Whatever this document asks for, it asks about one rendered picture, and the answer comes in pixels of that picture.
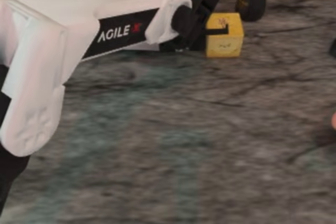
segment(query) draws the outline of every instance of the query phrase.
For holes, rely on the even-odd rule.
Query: marble table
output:
[[[240,58],[81,64],[1,223],[336,223],[336,1],[271,0],[244,27]]]

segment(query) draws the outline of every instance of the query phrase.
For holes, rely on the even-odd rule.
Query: tabletop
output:
[[[244,29],[239,58],[81,63],[2,223],[336,223],[336,1],[270,0]]]

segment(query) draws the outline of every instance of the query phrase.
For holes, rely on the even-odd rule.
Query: yellow cube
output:
[[[224,29],[228,34],[207,35],[206,56],[209,58],[238,57],[244,40],[244,29],[239,13],[212,13],[206,29]]]

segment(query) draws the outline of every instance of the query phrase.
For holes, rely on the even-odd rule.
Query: agile x logo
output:
[[[146,41],[145,32],[159,9],[99,20],[100,30],[83,59]]]

